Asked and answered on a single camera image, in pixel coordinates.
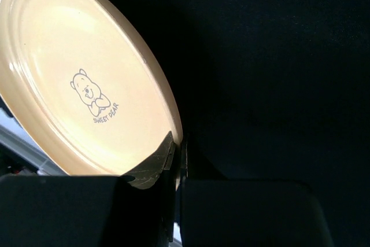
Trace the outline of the black cloth placemat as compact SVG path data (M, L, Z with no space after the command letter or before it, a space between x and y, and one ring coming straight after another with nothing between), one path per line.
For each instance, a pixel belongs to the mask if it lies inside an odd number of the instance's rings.
M369 0L110 0L176 98L189 159L307 183L369 245Z

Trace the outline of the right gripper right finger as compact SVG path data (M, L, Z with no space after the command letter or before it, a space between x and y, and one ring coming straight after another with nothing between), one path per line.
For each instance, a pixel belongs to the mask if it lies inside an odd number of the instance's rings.
M180 168L183 246L333 246L312 189L287 179L228 179L184 137Z

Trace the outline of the yellow ceramic plate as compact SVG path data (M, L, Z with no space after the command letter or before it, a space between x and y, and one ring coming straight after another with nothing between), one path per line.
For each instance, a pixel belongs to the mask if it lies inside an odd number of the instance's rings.
M72 176L148 189L183 139L157 59L109 0L1 0L1 98Z

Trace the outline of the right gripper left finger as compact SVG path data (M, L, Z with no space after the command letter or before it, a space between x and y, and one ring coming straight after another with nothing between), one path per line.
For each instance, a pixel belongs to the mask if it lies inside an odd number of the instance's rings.
M168 133L123 176L2 176L1 245L168 246L174 156Z

